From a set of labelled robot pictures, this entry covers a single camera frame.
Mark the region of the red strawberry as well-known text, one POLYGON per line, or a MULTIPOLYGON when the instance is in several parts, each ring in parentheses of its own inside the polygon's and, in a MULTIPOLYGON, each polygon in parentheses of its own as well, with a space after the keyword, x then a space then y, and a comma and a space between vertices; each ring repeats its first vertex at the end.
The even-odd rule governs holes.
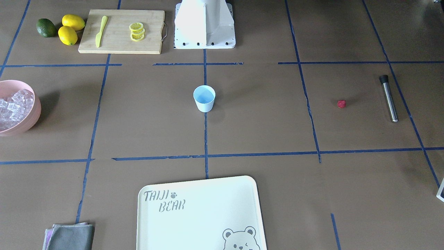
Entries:
POLYGON ((339 109, 344 109, 346 107, 346 100, 339 100, 337 106, 339 109))

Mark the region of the light blue plastic cup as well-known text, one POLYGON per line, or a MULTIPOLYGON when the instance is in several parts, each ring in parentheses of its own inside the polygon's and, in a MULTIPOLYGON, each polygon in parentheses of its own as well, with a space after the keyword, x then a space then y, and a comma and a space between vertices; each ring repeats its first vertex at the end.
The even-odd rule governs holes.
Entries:
POLYGON ((213 108, 216 93, 211 86, 201 85, 194 90, 193 98, 198 110, 207 113, 213 108))

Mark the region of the pile of clear ice cubes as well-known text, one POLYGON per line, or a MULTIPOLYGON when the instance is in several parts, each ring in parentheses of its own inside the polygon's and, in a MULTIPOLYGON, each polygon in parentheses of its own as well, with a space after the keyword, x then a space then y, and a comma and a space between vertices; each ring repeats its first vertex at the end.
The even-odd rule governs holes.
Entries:
POLYGON ((22 89, 0 99, 0 130, 4 131, 19 124, 31 112, 35 95, 22 89))

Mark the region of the cream bear tray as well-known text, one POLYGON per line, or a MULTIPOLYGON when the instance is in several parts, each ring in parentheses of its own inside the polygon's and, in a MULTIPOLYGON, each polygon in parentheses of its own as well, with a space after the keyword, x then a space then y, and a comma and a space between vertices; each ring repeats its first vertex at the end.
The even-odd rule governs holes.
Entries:
POLYGON ((257 184, 237 176, 146 185, 137 250, 266 250, 257 184))

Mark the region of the lemon slices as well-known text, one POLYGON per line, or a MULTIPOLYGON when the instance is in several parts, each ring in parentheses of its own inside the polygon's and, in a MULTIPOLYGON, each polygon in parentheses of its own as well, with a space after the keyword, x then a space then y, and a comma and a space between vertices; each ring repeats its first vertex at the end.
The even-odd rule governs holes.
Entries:
POLYGON ((144 24, 141 22, 134 22, 129 25, 130 30, 130 39, 132 41, 138 42, 144 39, 145 37, 145 28, 144 24))

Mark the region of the bamboo cutting board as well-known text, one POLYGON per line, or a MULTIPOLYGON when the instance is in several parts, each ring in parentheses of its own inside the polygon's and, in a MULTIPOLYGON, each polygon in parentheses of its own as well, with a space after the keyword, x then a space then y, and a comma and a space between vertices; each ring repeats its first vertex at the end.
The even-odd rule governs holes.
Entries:
POLYGON ((162 49, 163 10, 91 9, 79 44, 79 53, 151 54, 159 55, 162 49), (102 16, 108 21, 102 35, 101 46, 95 46, 102 16), (129 25, 144 24, 145 37, 135 42, 130 39, 129 25))

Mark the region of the yellow plastic knife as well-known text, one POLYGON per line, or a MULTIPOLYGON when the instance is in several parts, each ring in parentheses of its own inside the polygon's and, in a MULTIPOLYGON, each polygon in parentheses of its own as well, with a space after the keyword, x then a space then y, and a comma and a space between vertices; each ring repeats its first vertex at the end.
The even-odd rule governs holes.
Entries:
POLYGON ((106 27, 107 21, 108 21, 108 17, 102 16, 99 31, 95 36, 95 46, 97 48, 99 48, 101 46, 102 35, 104 32, 104 28, 106 27))

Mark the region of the yellow lemon far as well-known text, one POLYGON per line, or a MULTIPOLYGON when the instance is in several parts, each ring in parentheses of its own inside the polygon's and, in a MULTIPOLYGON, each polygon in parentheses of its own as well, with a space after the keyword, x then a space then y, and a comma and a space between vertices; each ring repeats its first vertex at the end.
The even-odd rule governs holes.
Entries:
POLYGON ((66 14, 62 17, 62 25, 71 27, 75 31, 79 31, 82 30, 86 24, 82 17, 74 14, 66 14))

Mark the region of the yellow lemon near board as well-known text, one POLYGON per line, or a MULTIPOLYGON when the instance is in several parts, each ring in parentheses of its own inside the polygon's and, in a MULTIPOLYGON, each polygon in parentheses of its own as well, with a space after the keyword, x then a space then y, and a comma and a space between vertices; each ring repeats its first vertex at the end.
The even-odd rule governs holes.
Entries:
POLYGON ((58 36, 63 44, 72 46, 78 41, 78 35, 76 31, 70 26, 62 26, 58 30, 58 36))

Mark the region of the grey folded cloth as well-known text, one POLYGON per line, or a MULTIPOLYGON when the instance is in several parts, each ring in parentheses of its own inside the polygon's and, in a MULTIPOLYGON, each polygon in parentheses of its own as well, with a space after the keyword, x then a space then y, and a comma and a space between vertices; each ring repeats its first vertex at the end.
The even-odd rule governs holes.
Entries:
POLYGON ((93 225, 54 224, 45 230, 43 250, 91 250, 95 228, 93 225))

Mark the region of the green lime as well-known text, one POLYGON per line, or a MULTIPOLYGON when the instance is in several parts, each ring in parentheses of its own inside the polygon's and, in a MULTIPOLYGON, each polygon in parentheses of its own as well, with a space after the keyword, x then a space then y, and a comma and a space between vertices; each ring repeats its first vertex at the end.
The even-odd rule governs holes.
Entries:
POLYGON ((38 19, 36 30, 44 38, 52 38, 57 35, 57 29, 52 21, 46 18, 38 19))

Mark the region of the pink bowl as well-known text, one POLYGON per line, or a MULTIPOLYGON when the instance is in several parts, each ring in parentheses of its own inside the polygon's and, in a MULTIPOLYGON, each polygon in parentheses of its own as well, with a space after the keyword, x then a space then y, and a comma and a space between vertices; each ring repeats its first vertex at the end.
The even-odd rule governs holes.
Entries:
POLYGON ((0 83, 1 136, 23 133, 38 121, 41 104, 38 96, 25 82, 5 80, 0 83))

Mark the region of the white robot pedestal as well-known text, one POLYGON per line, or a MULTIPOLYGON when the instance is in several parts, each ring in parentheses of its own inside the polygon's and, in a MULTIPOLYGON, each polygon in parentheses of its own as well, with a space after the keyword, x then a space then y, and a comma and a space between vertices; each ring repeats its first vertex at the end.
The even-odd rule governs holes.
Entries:
POLYGON ((233 8, 225 0, 183 0, 176 4, 175 49, 233 49, 233 8))

